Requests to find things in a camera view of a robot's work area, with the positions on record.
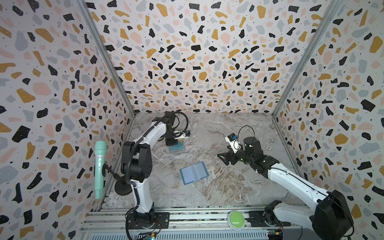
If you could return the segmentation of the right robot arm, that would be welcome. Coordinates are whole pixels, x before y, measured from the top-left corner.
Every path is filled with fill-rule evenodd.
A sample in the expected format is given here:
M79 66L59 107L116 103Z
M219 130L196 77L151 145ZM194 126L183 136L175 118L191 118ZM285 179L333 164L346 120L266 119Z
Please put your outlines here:
M275 200L258 218L268 226L295 224L314 231L322 240L340 240L355 232L354 221L345 196L337 190L329 192L290 171L277 159L264 154L260 141L247 137L239 143L235 134L225 138L228 152L217 156L227 166L242 162L256 173L271 180L299 198L305 205L293 206Z

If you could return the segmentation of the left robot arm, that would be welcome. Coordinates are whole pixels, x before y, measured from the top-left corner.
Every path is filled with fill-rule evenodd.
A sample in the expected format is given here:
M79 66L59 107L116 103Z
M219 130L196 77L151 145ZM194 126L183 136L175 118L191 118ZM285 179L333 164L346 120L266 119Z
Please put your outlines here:
M176 131L176 112L166 112L162 117L153 119L151 126L136 140L125 142L121 159L120 180L115 183L115 192L120 196L133 194L135 205L126 216L129 228L148 229L157 225L155 205L150 195L148 178L153 169L151 149L159 141L165 140L166 146L172 147L184 138L184 129Z

